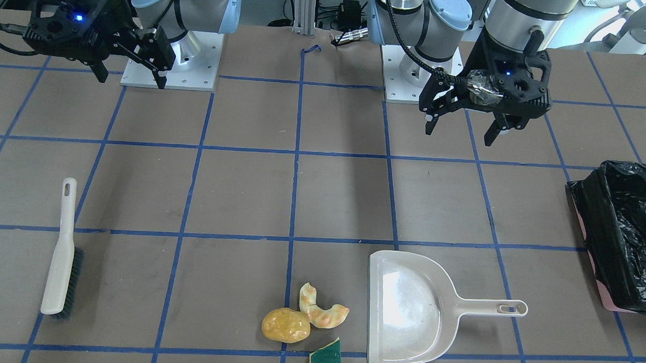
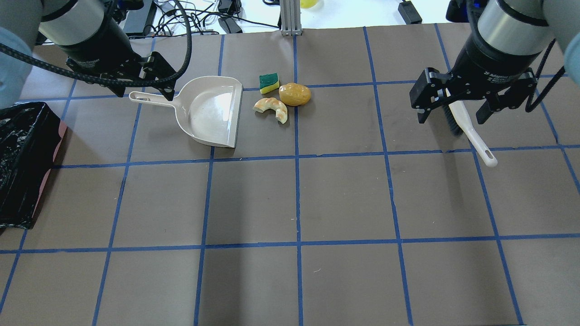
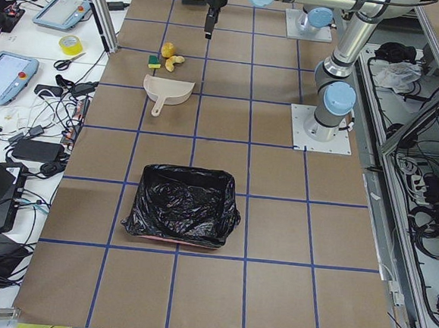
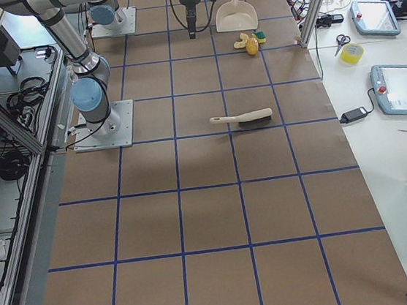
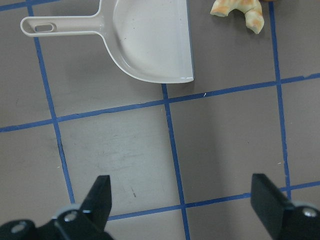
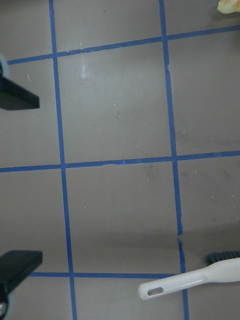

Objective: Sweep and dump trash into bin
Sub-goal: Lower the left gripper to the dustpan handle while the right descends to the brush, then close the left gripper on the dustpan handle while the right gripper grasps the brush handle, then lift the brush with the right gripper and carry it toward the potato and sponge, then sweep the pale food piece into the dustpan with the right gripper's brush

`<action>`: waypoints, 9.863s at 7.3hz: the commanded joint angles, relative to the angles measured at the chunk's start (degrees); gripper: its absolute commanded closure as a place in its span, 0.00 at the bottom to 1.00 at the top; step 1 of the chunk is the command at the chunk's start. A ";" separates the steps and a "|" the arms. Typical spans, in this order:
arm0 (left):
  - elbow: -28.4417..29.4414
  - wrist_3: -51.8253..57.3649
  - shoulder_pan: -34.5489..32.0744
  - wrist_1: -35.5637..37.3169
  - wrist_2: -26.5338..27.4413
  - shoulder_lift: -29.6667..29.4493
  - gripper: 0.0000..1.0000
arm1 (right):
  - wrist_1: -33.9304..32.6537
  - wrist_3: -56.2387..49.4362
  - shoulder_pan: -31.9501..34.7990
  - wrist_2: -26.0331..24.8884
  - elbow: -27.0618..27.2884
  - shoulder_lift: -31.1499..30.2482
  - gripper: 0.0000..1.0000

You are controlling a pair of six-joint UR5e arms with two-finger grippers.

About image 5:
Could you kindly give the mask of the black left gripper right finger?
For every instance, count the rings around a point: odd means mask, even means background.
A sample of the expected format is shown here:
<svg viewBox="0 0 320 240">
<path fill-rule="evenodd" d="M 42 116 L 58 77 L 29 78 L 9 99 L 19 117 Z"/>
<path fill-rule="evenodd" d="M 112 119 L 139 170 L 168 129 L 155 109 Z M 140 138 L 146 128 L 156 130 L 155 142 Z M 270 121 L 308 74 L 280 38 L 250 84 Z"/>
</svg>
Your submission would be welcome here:
<svg viewBox="0 0 320 240">
<path fill-rule="evenodd" d="M 252 175 L 250 203 L 273 240 L 320 238 L 320 209 L 288 199 L 263 173 Z"/>
</svg>

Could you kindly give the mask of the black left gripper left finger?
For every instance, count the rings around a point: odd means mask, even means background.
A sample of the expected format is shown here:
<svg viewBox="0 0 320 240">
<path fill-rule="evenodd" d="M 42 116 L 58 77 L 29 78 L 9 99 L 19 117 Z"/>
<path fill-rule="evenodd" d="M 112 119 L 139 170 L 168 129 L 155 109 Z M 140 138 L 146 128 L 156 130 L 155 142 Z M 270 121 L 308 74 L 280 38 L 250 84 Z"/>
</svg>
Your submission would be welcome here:
<svg viewBox="0 0 320 240">
<path fill-rule="evenodd" d="M 111 180 L 100 175 L 77 209 L 69 209 L 54 221 L 62 240 L 110 240 L 105 231 L 112 208 Z"/>
</svg>

